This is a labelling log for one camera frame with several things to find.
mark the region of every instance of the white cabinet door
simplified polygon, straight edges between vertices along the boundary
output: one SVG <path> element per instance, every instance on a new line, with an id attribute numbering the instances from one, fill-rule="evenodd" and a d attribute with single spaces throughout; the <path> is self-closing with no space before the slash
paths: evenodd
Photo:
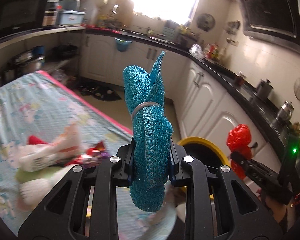
<path id="1" fill-rule="evenodd" d="M 227 93 L 226 89 L 206 71 L 203 71 L 202 73 L 204 76 L 201 79 L 200 91 L 196 98 L 197 110 L 194 109 L 194 111 L 198 111 L 199 109 L 199 111 L 201 111 L 201 116 L 198 120 L 197 127 L 192 133 L 194 136 L 197 136 L 199 131 L 205 127 L 205 124 Z"/>
<path id="2" fill-rule="evenodd" d="M 198 90 L 198 87 L 195 85 L 194 80 L 198 78 L 198 74 L 202 68 L 200 68 L 193 61 L 189 62 L 189 65 L 186 66 L 181 73 L 181 77 L 175 87 L 174 95 L 173 95 L 173 103 L 175 106 L 177 118 L 180 121 L 184 116 L 187 106 L 189 106 L 188 102 L 194 96 L 194 93 Z"/>
<path id="3" fill-rule="evenodd" d="M 161 65 L 161 75 L 165 92 L 164 96 L 166 98 L 174 99 L 173 90 L 179 81 L 181 72 L 185 68 L 188 58 L 169 50 L 152 47 L 151 58 L 149 60 L 149 71 L 152 69 L 154 62 L 162 51 L 166 53 L 162 59 Z"/>
<path id="4" fill-rule="evenodd" d="M 130 65 L 137 65 L 149 72 L 150 54 L 151 47 L 149 45 L 135 41 L 129 45 L 125 52 L 117 51 L 113 61 L 111 83 L 124 86 L 122 72 Z"/>
<path id="5" fill-rule="evenodd" d="M 82 76 L 102 82 L 110 82 L 114 38 L 87 34 L 82 50 Z"/>
<path id="6" fill-rule="evenodd" d="M 258 143 L 258 147 L 254 149 L 254 153 L 257 153 L 266 144 L 266 141 L 245 111 L 228 93 L 225 94 L 224 98 L 221 100 L 206 124 L 198 132 L 197 136 L 213 142 L 227 157 L 229 157 L 231 152 L 226 145 L 228 133 L 239 124 L 246 124 L 249 126 L 252 136 L 251 145 L 254 142 Z"/>
<path id="7" fill-rule="evenodd" d="M 201 73 L 198 89 L 181 118 L 182 129 L 180 130 L 183 130 L 184 137 L 195 135 L 194 131 L 197 130 L 198 125 L 204 126 L 226 94 L 225 88 L 212 76 L 203 70 Z"/>

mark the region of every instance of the range hood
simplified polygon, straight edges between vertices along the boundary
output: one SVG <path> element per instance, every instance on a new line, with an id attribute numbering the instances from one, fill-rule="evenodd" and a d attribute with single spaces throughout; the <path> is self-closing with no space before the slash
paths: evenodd
<path id="1" fill-rule="evenodd" d="M 237 0 L 243 34 L 300 53 L 300 0 Z"/>

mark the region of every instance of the candy wrapper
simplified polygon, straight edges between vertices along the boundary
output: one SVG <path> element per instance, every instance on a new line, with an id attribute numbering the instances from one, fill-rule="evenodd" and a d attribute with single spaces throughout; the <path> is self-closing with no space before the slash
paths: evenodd
<path id="1" fill-rule="evenodd" d="M 79 164 L 82 165 L 85 169 L 99 165 L 103 159 L 109 158 L 109 154 L 105 152 L 106 148 L 103 142 L 99 142 L 93 147 L 89 148 L 85 154 L 81 154 L 71 161 L 67 165 Z"/>

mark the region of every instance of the blue mesh scrubber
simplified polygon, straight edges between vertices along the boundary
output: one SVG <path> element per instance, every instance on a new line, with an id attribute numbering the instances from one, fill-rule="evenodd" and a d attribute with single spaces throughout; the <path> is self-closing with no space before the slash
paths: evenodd
<path id="1" fill-rule="evenodd" d="M 162 205 L 173 132 L 163 108 L 164 87 L 160 66 L 164 54 L 160 54 L 150 74 L 138 66 L 128 66 L 123 70 L 125 100 L 130 114 L 143 102 L 159 104 L 144 107 L 132 121 L 136 147 L 135 179 L 130 195 L 136 207 L 147 212 L 156 212 Z"/>

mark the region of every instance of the yellow bucket rim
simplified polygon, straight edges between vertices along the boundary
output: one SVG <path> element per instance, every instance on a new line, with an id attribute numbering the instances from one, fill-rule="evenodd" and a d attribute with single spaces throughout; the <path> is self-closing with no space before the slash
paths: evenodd
<path id="1" fill-rule="evenodd" d="M 196 137 L 196 136 L 192 136 L 192 137 L 187 137 L 184 139 L 181 139 L 180 141 L 177 142 L 178 145 L 180 146 L 185 146 L 187 144 L 190 143 L 198 143 L 198 144 L 202 144 L 206 147 L 208 147 L 210 150 L 212 150 L 217 156 L 218 158 L 221 160 L 221 163 L 223 165 L 228 165 L 230 166 L 230 162 L 228 160 L 228 158 L 224 155 L 224 153 L 219 149 L 218 146 L 216 146 L 214 143 L 212 143 L 211 141 L 201 138 L 201 137 Z M 182 190 L 186 193 L 186 187 L 182 187 Z"/>

